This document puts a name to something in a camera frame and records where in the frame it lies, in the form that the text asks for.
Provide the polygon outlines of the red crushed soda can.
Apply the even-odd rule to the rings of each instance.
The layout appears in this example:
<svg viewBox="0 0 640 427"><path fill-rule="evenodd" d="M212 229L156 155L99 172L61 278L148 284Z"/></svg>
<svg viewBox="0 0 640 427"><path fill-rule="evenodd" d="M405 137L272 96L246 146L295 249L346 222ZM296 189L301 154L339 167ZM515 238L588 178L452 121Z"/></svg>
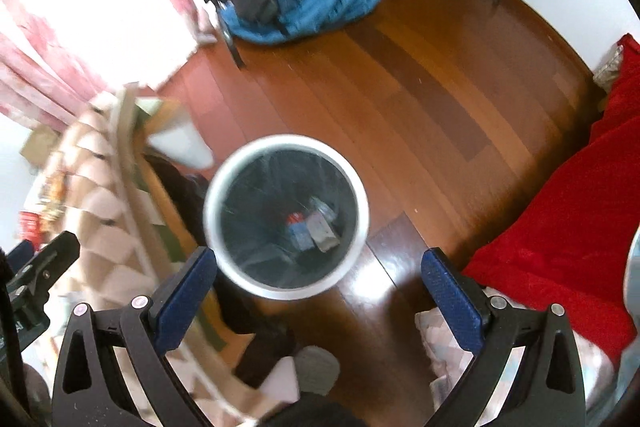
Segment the red crushed soda can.
<svg viewBox="0 0 640 427"><path fill-rule="evenodd" d="M41 220L38 213L21 211L18 214L20 236L23 241L29 241L35 251L39 251L42 244Z"/></svg>

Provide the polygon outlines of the orange yellow snack wrapper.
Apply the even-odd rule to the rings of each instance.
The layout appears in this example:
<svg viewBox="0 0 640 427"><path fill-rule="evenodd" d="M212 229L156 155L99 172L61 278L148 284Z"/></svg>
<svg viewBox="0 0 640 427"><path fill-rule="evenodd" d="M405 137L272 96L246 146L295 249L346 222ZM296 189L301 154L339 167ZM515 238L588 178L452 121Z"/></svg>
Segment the orange yellow snack wrapper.
<svg viewBox="0 0 640 427"><path fill-rule="evenodd" d="M47 177L40 191L40 230L49 233L54 229L65 212L65 199L67 193L67 173L57 171Z"/></svg>

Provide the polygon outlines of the white blue package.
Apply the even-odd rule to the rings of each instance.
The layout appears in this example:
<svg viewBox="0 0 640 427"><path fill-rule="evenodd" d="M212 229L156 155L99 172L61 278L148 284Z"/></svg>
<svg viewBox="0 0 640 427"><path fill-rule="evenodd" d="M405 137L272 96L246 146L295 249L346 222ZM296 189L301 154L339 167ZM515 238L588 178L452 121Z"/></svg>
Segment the white blue package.
<svg viewBox="0 0 640 427"><path fill-rule="evenodd" d="M314 248L314 240L309 233L303 213L290 213L286 218L286 229L296 251L310 251Z"/></svg>

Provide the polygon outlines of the green milk carton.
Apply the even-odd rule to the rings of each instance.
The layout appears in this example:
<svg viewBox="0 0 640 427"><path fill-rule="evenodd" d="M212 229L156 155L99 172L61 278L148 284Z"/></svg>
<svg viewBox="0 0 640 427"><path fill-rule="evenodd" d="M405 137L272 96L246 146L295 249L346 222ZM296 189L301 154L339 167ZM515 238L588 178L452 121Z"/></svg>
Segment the green milk carton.
<svg viewBox="0 0 640 427"><path fill-rule="evenodd" d="M306 217L307 230L319 251L327 253L341 242L332 227L337 213L316 196L311 196L309 204L310 209Z"/></svg>

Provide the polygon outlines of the white round trash bin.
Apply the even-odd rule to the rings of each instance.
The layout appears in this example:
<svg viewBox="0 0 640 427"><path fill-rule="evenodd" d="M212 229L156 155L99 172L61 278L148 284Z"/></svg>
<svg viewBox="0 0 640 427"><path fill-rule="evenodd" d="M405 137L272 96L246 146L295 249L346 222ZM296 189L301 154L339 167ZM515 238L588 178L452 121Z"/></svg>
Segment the white round trash bin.
<svg viewBox="0 0 640 427"><path fill-rule="evenodd" d="M328 204L340 245L296 251L286 218L310 198ZM222 273L248 293L304 300L328 291L356 265L370 225L357 171L337 150L309 136L275 134L234 152L210 182L203 210L207 245Z"/></svg>

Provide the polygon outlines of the checkered pillow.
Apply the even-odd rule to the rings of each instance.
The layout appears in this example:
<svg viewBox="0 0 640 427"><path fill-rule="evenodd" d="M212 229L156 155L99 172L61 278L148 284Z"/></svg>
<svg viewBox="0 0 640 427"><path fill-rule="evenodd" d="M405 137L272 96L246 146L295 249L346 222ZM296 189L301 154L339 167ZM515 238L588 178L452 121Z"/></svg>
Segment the checkered pillow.
<svg viewBox="0 0 640 427"><path fill-rule="evenodd" d="M422 345L436 376L436 379L431 383L431 389L434 408L438 409L471 363L473 355L460 348L438 308L417 313L416 328L419 329ZM574 334L574 337L582 366L586 407L590 412L614 381L614 366L605 353L594 343L577 333ZM518 373L524 351L524 347L512 349L496 389L476 423L477 426L483 426L497 417L504 401L506 401L516 373Z"/></svg>

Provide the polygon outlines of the checkered tablecloth on table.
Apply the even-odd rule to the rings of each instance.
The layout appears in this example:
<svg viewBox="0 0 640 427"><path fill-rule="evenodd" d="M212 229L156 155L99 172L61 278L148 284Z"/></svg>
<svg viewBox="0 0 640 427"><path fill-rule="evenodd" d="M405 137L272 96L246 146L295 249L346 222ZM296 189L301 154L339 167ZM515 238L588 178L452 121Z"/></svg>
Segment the checkered tablecloth on table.
<svg viewBox="0 0 640 427"><path fill-rule="evenodd" d="M151 294L198 247L202 213L180 212L181 171L212 164L212 151L180 102L134 90L97 95L64 129L28 202L40 213L47 177L67 173L64 215L44 234L73 233L80 251L53 296L105 309ZM246 309L245 301L212 289L168 355L217 426L253 425L300 397L293 359L256 363L254 334L237 333L224 319L224 312Z"/></svg>

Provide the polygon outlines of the brown paper bag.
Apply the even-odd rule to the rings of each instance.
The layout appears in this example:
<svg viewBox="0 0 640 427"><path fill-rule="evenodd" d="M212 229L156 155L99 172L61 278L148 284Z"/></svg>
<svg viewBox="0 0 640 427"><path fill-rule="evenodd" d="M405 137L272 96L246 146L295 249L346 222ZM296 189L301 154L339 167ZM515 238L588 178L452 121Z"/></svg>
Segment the brown paper bag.
<svg viewBox="0 0 640 427"><path fill-rule="evenodd" d="M40 124L29 133L20 154L32 167L42 168L58 146L58 141L60 141L58 132L45 124Z"/></svg>

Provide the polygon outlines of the red blanket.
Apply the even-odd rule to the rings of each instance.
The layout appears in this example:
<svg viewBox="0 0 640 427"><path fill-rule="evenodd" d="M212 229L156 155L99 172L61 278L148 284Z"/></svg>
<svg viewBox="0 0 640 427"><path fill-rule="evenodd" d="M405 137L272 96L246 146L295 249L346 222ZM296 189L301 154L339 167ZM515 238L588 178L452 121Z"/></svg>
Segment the red blanket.
<svg viewBox="0 0 640 427"><path fill-rule="evenodd" d="M561 303L613 364L637 336L623 281L639 226L639 45L632 35L619 43L620 75L588 143L463 270L527 308Z"/></svg>

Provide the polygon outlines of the grey slipper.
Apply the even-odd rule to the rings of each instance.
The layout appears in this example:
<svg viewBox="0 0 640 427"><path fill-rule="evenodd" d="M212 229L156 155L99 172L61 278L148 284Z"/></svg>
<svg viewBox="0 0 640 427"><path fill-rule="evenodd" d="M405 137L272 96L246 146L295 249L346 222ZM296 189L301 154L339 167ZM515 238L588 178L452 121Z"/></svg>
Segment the grey slipper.
<svg viewBox="0 0 640 427"><path fill-rule="evenodd" d="M326 397L341 373L341 365L331 352L306 346L294 355L295 372L301 393Z"/></svg>

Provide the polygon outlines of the blue jacket pile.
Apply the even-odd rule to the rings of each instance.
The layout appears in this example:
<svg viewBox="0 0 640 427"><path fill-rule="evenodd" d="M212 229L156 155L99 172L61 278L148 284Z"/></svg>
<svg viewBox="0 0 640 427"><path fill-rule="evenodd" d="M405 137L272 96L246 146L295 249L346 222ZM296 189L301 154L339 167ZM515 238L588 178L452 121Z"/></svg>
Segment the blue jacket pile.
<svg viewBox="0 0 640 427"><path fill-rule="evenodd" d="M245 41L276 44L340 28L371 13L381 0L278 0L280 13L270 24L241 20L230 4L223 4L221 16L232 36Z"/></svg>

